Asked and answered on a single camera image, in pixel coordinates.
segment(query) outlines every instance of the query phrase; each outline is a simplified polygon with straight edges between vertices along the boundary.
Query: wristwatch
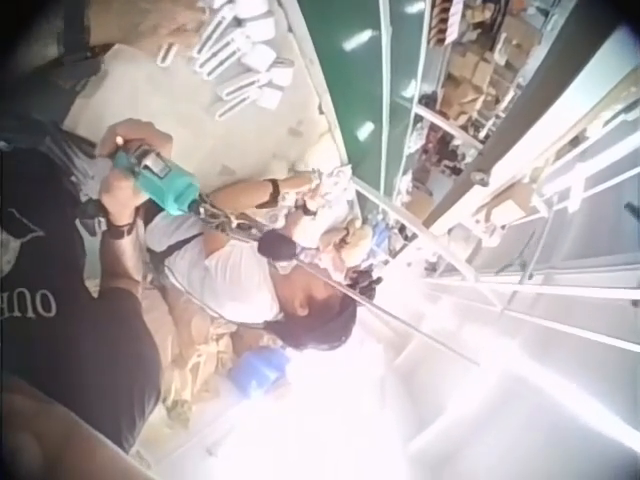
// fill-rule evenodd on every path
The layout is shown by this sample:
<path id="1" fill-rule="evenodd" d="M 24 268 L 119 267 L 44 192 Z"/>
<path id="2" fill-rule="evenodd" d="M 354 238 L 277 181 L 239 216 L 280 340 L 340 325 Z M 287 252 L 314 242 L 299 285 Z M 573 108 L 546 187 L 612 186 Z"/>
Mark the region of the wristwatch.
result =
<path id="1" fill-rule="evenodd" d="M 133 233 L 136 228 L 135 219 L 131 223 L 127 223 L 126 225 L 114 225 L 107 217 L 107 228 L 104 231 L 105 235 L 107 235 L 111 240 L 122 240 L 127 238 L 129 235 Z"/>

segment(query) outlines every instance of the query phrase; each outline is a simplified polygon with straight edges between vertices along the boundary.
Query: black hair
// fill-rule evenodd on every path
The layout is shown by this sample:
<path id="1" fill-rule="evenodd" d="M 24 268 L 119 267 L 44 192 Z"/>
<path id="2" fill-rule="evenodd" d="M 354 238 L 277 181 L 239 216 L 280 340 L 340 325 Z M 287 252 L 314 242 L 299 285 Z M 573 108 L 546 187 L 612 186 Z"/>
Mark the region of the black hair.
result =
<path id="1" fill-rule="evenodd" d="M 287 315 L 277 322 L 267 322 L 265 329 L 295 350 L 335 350 L 351 337 L 356 324 L 357 302 L 344 295 L 338 311 L 328 311 L 323 302 L 310 306 L 304 317 Z"/>
<path id="2" fill-rule="evenodd" d="M 296 258 L 298 245 L 277 230 L 267 230 L 258 240 L 258 253 L 273 262 L 287 262 Z"/>

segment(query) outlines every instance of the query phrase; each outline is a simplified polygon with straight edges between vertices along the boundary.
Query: glass panel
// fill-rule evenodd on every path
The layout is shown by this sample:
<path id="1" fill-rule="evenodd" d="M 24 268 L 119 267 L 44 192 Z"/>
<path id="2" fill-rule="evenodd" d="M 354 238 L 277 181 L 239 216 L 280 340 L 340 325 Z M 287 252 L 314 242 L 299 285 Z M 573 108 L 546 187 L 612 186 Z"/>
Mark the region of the glass panel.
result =
<path id="1" fill-rule="evenodd" d="M 299 0 L 355 175 L 380 184 L 382 56 L 377 0 Z"/>

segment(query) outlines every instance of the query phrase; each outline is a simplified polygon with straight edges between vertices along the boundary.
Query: teal power drill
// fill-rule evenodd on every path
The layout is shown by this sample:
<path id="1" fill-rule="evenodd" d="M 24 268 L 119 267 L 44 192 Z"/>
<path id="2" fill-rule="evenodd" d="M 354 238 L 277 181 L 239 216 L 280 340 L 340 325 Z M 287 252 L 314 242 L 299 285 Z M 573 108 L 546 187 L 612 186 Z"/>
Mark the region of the teal power drill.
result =
<path id="1" fill-rule="evenodd" d="M 191 173 L 147 146 L 118 150 L 113 165 L 130 173 L 136 186 L 171 215 L 199 214 L 200 186 Z"/>
<path id="2" fill-rule="evenodd" d="M 120 149 L 113 156 L 113 164 L 133 176 L 136 186 L 167 213 L 196 215 L 209 228 L 221 232 L 232 228 L 231 217 L 200 193 L 196 177 L 152 148 L 142 145 L 133 152 Z M 106 215 L 99 200 L 84 202 L 79 219 L 92 236 L 106 228 Z"/>

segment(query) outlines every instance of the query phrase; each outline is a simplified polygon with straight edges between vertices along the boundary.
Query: bright light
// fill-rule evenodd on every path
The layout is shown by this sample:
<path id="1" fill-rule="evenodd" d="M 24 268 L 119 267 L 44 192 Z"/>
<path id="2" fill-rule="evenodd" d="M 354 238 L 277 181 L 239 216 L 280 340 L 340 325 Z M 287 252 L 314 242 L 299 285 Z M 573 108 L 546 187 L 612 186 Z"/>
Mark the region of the bright light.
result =
<path id="1" fill-rule="evenodd" d="M 640 432 L 624 423 L 578 386 L 532 362 L 524 355 L 511 369 L 553 397 L 569 413 L 594 430 L 640 453 Z"/>
<path id="2" fill-rule="evenodd" d="M 415 80 L 411 80 L 411 83 L 409 83 L 409 85 L 407 85 L 407 87 L 400 92 L 400 95 L 402 95 L 404 98 L 413 98 L 413 96 L 416 94 L 416 90 L 418 88 L 418 83 Z"/>
<path id="3" fill-rule="evenodd" d="M 371 135 L 371 132 L 373 132 L 373 130 L 376 128 L 376 126 L 371 123 L 371 122 L 364 122 L 362 125 L 360 125 L 360 127 L 358 127 L 358 130 L 356 131 L 356 137 L 358 137 L 358 140 L 360 140 L 361 142 L 364 142 L 369 135 Z"/>
<path id="4" fill-rule="evenodd" d="M 415 15 L 416 13 L 424 12 L 425 8 L 427 8 L 426 2 L 412 2 L 404 7 L 404 13 L 409 15 Z"/>
<path id="5" fill-rule="evenodd" d="M 527 380 L 593 429 L 640 452 L 640 432 L 578 386 L 529 359 L 513 341 L 478 326 L 465 328 L 462 335 L 468 342 L 480 346 L 481 368 L 488 366 L 491 371 L 508 370 Z"/>
<path id="6" fill-rule="evenodd" d="M 382 406 L 382 361 L 374 345 L 295 355 L 288 394 L 241 419 L 218 450 L 215 478 L 404 480 L 402 442 Z"/>
<path id="7" fill-rule="evenodd" d="M 361 32 L 356 33 L 352 37 L 349 37 L 344 42 L 342 42 L 342 48 L 345 52 L 350 52 L 355 50 L 356 48 L 364 45 L 376 34 L 375 30 L 368 28 L 367 30 L 363 30 Z"/>

